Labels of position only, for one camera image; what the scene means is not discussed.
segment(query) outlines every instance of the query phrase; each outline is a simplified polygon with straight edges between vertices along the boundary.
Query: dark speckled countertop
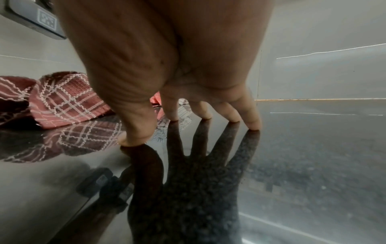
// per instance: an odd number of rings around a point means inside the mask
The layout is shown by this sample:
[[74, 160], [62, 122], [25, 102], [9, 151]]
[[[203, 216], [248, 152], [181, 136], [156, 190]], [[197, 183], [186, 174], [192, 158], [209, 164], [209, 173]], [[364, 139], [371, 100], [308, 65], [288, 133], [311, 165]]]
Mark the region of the dark speckled countertop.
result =
[[259, 109], [261, 133], [156, 109], [153, 138], [122, 150], [115, 116], [2, 129], [0, 243], [384, 243], [386, 100]]

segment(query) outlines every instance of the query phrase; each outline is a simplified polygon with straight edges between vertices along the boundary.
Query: red cloth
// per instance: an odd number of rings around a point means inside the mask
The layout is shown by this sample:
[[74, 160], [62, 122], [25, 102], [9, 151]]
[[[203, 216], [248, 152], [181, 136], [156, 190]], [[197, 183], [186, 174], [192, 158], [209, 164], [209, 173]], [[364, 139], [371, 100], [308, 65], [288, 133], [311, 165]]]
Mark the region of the red cloth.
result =
[[[159, 93], [150, 99], [161, 105]], [[56, 72], [38, 80], [0, 76], [0, 125], [32, 116], [43, 129], [73, 125], [112, 113], [86, 74]]]

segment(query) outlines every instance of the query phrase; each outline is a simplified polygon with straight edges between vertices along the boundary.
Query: dish towel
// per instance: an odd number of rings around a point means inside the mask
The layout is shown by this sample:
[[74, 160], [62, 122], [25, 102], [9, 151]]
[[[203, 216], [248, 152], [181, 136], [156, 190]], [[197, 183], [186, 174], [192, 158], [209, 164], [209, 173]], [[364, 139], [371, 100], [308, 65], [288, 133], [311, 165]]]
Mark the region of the dish towel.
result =
[[[159, 93], [150, 101], [153, 106], [160, 106]], [[42, 129], [53, 129], [112, 113], [83, 73], [56, 72], [38, 80], [0, 76], [0, 126], [33, 117]]]

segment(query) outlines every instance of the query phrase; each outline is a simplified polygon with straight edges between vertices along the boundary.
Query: granite countertop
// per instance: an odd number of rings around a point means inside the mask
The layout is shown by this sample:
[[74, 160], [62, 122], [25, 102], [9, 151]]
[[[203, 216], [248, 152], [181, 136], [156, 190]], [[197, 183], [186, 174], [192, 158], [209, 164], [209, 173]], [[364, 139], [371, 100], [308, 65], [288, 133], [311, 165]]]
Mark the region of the granite countertop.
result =
[[261, 102], [261, 132], [157, 108], [122, 149], [115, 116], [3, 128], [0, 243], [383, 243], [385, 105]]

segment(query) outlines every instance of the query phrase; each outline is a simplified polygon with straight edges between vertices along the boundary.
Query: hand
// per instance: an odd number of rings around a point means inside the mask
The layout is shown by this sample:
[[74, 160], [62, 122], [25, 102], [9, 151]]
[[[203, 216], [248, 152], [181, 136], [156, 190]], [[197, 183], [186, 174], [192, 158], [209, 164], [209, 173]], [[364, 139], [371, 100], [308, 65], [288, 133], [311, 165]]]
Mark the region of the hand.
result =
[[229, 123], [207, 154], [210, 120], [202, 120], [190, 156], [184, 156], [178, 123], [168, 128], [168, 178], [162, 160], [147, 145], [121, 150], [130, 156], [136, 180], [128, 220], [134, 243], [241, 243], [237, 192], [259, 142], [248, 131], [228, 162], [240, 123]]
[[91, 86], [121, 118], [125, 146], [152, 136], [149, 98], [157, 91], [172, 121], [185, 98], [203, 119], [211, 118], [209, 103], [229, 121], [260, 129], [245, 80], [272, 0], [55, 0], [54, 6]]

